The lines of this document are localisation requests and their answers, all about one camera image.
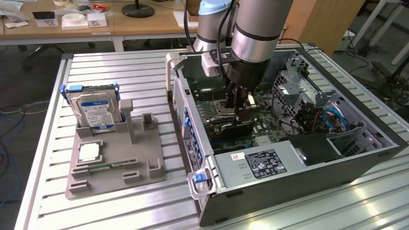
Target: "gray 3d printed holder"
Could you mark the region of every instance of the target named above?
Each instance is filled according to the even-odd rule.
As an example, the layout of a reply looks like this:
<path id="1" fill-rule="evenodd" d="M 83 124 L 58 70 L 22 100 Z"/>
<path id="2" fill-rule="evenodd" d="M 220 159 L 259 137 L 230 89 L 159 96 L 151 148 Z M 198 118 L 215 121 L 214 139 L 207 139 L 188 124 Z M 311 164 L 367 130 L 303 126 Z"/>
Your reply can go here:
<path id="1" fill-rule="evenodd" d="M 115 124 L 115 132 L 94 134 L 90 127 L 76 128 L 67 199 L 166 180 L 158 120 L 152 114 L 132 120 L 131 100 L 120 100 L 119 106 L 126 121 Z"/>

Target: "black lamp base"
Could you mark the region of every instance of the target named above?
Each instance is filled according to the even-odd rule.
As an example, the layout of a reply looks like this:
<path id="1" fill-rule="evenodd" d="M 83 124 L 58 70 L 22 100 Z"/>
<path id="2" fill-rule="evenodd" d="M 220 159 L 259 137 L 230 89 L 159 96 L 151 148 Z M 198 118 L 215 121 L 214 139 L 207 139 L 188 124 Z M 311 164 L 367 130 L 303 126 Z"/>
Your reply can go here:
<path id="1" fill-rule="evenodd" d="M 131 4 L 123 7 L 123 14 L 132 18 L 147 18 L 155 14 L 155 9 L 143 4 L 140 4 L 140 8 L 136 9 L 136 4 Z"/>

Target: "tape roll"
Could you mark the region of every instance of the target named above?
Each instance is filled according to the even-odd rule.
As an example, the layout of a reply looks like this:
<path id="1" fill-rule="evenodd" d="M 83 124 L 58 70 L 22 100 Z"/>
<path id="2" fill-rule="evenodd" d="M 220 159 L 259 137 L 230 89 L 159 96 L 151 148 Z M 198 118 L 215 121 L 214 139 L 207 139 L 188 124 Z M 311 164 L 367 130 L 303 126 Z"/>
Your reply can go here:
<path id="1" fill-rule="evenodd" d="M 67 5 L 68 2 L 70 2 L 70 0 L 54 0 L 54 4 L 56 6 L 64 6 L 64 5 Z"/>

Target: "metal slotted table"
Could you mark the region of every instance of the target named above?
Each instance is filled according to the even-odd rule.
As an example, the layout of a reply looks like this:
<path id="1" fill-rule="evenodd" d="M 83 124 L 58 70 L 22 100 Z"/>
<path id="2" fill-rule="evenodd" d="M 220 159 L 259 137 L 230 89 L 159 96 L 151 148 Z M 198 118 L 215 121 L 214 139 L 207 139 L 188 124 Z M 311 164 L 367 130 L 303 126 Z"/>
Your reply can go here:
<path id="1" fill-rule="evenodd" d="M 16 222 L 20 229 L 391 229 L 409 226 L 409 150 L 361 178 L 318 194 L 200 228 L 190 196 L 182 152 L 166 97 L 166 55 L 180 50 L 78 54 L 62 60 L 31 176 Z M 409 141 L 409 125 L 330 57 L 314 58 Z M 318 72 L 310 77 L 332 88 Z M 159 120 L 167 180 L 68 201 L 64 197 L 76 118 L 60 96 L 60 84 L 104 85 L 116 81 L 122 98 L 134 100 L 132 116 Z"/>

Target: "desk leg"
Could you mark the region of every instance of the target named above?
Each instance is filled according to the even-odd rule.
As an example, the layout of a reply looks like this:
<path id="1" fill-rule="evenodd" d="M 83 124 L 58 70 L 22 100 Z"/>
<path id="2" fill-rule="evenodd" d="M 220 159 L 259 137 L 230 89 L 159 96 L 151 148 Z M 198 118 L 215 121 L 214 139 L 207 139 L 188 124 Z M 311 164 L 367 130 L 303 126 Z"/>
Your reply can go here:
<path id="1" fill-rule="evenodd" d="M 114 42 L 114 47 L 116 52 L 123 52 L 124 51 L 124 36 L 114 36 L 112 37 L 112 42 Z"/>
<path id="2" fill-rule="evenodd" d="M 399 65 L 407 55 L 409 55 L 409 42 L 408 42 L 405 48 L 403 49 L 403 51 L 397 54 L 397 56 L 393 59 L 393 61 L 391 62 L 391 64 L 393 64 L 395 66 Z"/>
<path id="3" fill-rule="evenodd" d="M 371 43 L 369 43 L 369 46 L 375 46 L 377 41 L 380 40 L 380 38 L 383 37 L 385 31 L 388 30 L 391 24 L 393 23 L 393 21 L 396 20 L 399 14 L 401 13 L 404 9 L 404 6 L 399 6 L 397 9 L 395 10 L 395 12 L 392 13 L 392 15 L 389 16 L 385 24 L 383 25 L 381 29 L 379 30 L 376 36 L 373 37 Z"/>
<path id="4" fill-rule="evenodd" d="M 369 16 L 369 18 L 368 18 L 363 28 L 361 28 L 359 34 L 356 35 L 356 38 L 352 41 L 353 46 L 357 46 L 357 43 L 359 43 L 360 39 L 363 38 L 363 36 L 364 36 L 364 34 L 365 34 L 365 32 L 367 32 L 367 30 L 368 30 L 373 20 L 376 19 L 381 9 L 384 8 L 385 4 L 387 4 L 385 0 L 381 0 L 379 2 L 376 9 L 373 10 L 373 12 L 372 12 L 372 14 L 371 14 L 371 16 Z"/>

